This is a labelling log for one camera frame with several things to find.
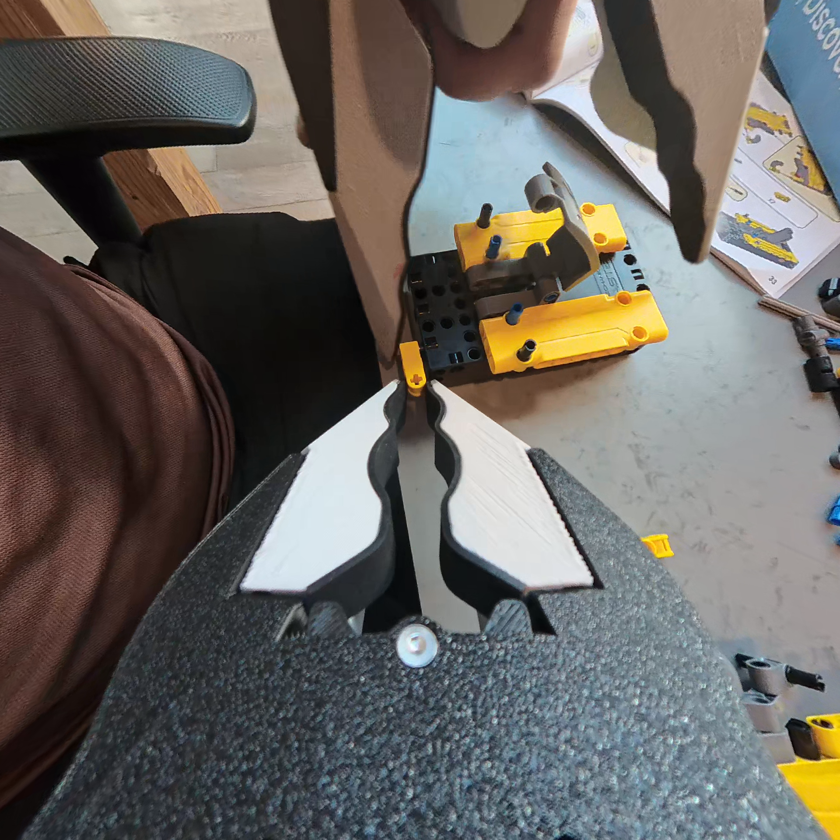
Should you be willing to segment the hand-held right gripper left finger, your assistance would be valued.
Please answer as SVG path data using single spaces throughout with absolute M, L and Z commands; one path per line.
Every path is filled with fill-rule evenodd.
M 347 614 L 385 592 L 396 555 L 387 486 L 405 410 L 406 386 L 393 381 L 307 447 L 241 592 L 336 602 Z

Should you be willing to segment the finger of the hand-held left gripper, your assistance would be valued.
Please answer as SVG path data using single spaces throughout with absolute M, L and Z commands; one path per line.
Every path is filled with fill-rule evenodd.
M 407 215 L 422 179 L 432 61 L 402 2 L 270 1 L 299 113 L 380 363 L 406 329 Z
M 591 80 L 595 111 L 610 131 L 656 153 L 682 256 L 700 263 L 760 68 L 770 3 L 594 6 L 604 48 Z

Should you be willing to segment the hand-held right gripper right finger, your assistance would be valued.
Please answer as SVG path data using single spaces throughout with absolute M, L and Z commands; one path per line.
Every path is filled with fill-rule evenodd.
M 503 600 L 592 588 L 530 447 L 438 381 L 427 387 L 427 416 L 447 484 L 439 564 L 449 590 L 488 616 Z

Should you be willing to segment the instruction booklet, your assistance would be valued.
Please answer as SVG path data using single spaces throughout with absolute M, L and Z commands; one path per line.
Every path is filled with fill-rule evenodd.
M 597 115 L 591 81 L 603 56 L 593 2 L 578 2 L 551 86 L 529 93 L 536 106 L 582 123 L 664 212 L 668 187 L 654 151 L 611 131 Z M 790 103 L 759 71 L 717 217 L 711 252 L 756 291 L 780 299 L 838 246 L 839 214 Z

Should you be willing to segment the small yellow brick connector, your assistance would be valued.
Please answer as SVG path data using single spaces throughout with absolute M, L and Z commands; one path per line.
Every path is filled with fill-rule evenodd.
M 402 378 L 408 393 L 414 397 L 422 396 L 427 386 L 427 373 L 418 342 L 400 343 L 398 354 L 402 366 Z

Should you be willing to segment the black and yellow brick assembly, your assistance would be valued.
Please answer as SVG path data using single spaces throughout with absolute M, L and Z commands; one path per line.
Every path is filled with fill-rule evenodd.
M 612 204 L 579 203 L 550 163 L 528 208 L 454 226 L 409 258 L 402 291 L 427 385 L 485 382 L 627 355 L 669 331 Z

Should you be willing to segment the blue cardboard box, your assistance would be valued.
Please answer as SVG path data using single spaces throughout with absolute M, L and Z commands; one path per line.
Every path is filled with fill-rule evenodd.
M 766 50 L 839 197 L 839 2 L 781 1 Z

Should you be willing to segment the person's brown shirt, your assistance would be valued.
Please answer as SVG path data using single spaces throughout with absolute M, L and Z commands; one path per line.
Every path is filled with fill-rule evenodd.
M 77 743 L 222 517 L 234 424 L 179 333 L 1 233 L 1 803 Z

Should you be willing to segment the pile of loose brick pieces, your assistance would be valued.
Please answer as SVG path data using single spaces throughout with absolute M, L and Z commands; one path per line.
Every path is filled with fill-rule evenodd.
M 817 291 L 824 313 L 839 315 L 839 279 L 825 280 Z M 803 315 L 792 321 L 794 335 L 807 358 L 803 370 L 812 393 L 827 393 L 839 409 L 839 380 L 831 352 L 838 353 L 838 335 L 831 335 L 816 323 L 815 316 Z

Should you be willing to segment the yellow and grey brick module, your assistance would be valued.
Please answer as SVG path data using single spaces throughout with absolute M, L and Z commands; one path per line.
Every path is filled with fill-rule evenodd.
M 839 838 L 839 713 L 794 714 L 802 692 L 826 693 L 825 677 L 741 650 L 719 657 L 777 769 L 826 834 Z

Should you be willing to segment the wooden post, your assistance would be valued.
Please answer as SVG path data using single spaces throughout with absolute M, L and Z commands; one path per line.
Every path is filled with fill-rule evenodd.
M 109 36 L 90 1 L 2 1 L 3 39 Z M 221 206 L 183 148 L 126 150 L 104 164 L 137 224 L 220 214 Z

